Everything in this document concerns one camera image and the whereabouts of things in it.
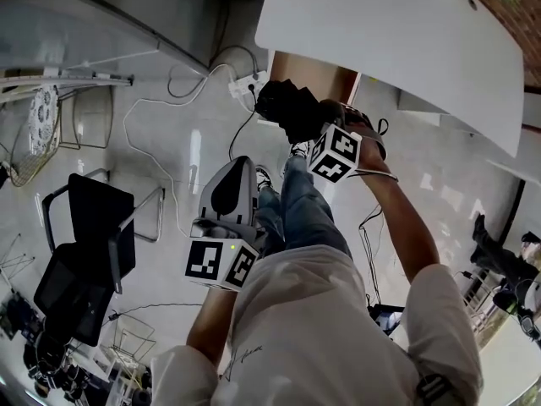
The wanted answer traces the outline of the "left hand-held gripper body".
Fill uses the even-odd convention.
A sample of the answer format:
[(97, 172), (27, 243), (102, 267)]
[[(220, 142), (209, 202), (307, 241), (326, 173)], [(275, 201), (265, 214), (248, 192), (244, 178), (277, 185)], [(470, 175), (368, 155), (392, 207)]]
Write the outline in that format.
[(253, 226), (198, 218), (191, 228), (184, 277), (209, 288), (239, 292), (259, 258), (262, 238)]

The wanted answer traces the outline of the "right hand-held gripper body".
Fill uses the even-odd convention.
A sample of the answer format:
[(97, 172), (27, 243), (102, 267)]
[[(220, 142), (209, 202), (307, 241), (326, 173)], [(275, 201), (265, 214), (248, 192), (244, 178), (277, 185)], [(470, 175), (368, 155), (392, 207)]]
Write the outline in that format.
[(368, 127), (355, 127), (348, 132), (331, 124), (311, 149), (308, 170), (328, 183), (337, 184), (358, 169), (362, 142), (374, 141), (380, 155), (386, 159), (387, 152), (381, 136)]

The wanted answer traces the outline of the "white wooden drawer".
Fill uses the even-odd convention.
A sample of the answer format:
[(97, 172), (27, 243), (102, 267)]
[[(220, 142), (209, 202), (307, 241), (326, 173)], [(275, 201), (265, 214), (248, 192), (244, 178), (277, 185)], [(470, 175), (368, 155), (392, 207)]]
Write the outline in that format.
[(332, 99), (352, 105), (361, 74), (333, 63), (297, 54), (269, 50), (270, 80), (291, 80), (297, 88), (307, 87), (318, 100)]

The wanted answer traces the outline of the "black cloth item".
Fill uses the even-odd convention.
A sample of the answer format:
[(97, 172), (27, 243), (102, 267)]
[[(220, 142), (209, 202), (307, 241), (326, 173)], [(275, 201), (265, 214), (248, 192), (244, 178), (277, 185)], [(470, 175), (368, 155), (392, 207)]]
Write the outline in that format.
[(331, 124), (345, 128), (345, 112), (338, 101), (318, 101), (307, 88), (291, 80), (269, 81), (261, 89), (255, 111), (282, 128), (290, 144), (318, 140)]

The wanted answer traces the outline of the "person's left forearm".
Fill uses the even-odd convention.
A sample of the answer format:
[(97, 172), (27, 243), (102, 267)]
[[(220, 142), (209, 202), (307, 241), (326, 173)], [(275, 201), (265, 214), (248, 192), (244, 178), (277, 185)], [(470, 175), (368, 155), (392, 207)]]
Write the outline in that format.
[(217, 369), (221, 362), (238, 293), (210, 288), (187, 336), (186, 344)]

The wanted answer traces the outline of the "person's right forearm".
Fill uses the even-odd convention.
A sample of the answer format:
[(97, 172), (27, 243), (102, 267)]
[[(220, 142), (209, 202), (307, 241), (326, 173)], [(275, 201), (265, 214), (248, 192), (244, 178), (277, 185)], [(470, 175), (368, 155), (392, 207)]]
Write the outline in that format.
[(374, 141), (362, 142), (358, 167), (369, 172), (363, 181), (380, 204), (391, 242), (407, 280), (412, 283), (425, 267), (440, 262), (434, 239), (398, 182), (391, 177)]

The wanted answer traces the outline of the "white desk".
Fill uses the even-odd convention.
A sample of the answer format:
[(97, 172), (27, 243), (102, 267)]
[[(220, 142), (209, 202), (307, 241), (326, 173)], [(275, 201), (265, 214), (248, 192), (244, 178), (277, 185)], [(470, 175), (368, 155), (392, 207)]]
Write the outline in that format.
[(533, 176), (519, 156), (522, 50), (478, 0), (265, 0), (255, 41), (392, 85), (403, 112)]

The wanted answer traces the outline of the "person's jeans leg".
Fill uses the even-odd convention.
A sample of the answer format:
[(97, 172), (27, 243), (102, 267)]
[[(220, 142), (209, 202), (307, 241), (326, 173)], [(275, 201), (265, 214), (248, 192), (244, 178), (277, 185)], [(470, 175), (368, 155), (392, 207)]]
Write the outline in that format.
[(285, 249), (283, 223), (281, 219), (281, 200), (271, 186), (262, 186), (259, 191), (258, 210), (255, 218), (265, 230), (260, 256), (265, 258)]
[(286, 162), (281, 219), (287, 250), (326, 245), (352, 257), (347, 241), (334, 223), (330, 206), (314, 187), (307, 161), (300, 155), (293, 155)]

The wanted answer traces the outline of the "person's right jeans leg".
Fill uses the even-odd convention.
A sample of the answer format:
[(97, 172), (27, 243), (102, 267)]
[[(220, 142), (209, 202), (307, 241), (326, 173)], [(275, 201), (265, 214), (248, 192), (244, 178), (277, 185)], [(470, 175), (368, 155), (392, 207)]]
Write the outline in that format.
[(314, 187), (307, 161), (300, 155), (293, 155), (286, 162), (281, 219), (287, 250), (326, 245), (352, 257), (347, 241), (334, 223), (330, 206)]

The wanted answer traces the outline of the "black office chair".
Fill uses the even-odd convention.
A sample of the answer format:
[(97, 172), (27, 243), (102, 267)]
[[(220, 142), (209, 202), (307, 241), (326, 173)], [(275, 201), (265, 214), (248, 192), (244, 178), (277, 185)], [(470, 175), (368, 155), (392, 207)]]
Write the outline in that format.
[[(67, 195), (74, 241), (56, 244), (50, 208)], [(44, 314), (43, 337), (66, 345), (75, 339), (95, 347), (101, 324), (122, 280), (136, 266), (134, 196), (96, 180), (94, 173), (72, 173), (66, 185), (41, 203), (52, 257), (36, 289), (34, 302)]]

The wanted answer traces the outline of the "white power strip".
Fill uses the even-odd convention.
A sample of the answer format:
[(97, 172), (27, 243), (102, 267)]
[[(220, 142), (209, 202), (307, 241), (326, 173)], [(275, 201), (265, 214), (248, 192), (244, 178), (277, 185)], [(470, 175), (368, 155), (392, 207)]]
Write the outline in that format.
[(246, 95), (254, 93), (258, 96), (261, 89), (269, 81), (269, 75), (266, 70), (259, 71), (256, 74), (247, 75), (238, 80), (231, 81), (228, 84), (228, 90), (233, 98), (242, 99)]

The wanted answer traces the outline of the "person's white shirt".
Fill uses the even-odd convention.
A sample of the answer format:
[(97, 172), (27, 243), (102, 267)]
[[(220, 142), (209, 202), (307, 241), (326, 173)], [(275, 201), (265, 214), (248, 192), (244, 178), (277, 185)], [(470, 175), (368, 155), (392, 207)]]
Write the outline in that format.
[(445, 266), (414, 278), (402, 325), (407, 348), (371, 319), (342, 252), (286, 250), (257, 261), (238, 294), (225, 371), (172, 348), (152, 362), (152, 406), (477, 406), (477, 344)]

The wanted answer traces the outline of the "black device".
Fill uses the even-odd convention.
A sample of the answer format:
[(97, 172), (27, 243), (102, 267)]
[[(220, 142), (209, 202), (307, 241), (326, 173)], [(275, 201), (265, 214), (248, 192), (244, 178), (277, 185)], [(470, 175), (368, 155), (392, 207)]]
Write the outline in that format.
[(400, 325), (404, 307), (375, 304), (369, 306), (369, 315), (377, 326), (381, 328), (385, 335), (390, 336)]

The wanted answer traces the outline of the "white metal shelf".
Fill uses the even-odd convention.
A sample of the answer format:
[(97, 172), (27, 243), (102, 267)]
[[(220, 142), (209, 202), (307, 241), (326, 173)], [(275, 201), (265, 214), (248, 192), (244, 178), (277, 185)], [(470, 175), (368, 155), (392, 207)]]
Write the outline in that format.
[(21, 95), (45, 86), (76, 88), (91, 86), (131, 86), (133, 75), (99, 73), (89, 68), (13, 68), (0, 69), (0, 96)]

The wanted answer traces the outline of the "grey refrigerator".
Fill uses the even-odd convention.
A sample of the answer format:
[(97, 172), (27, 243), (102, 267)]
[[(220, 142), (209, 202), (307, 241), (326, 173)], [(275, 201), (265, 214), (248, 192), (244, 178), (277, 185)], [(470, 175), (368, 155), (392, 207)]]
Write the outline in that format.
[(150, 77), (169, 58), (205, 77), (219, 0), (0, 0), (0, 69)]

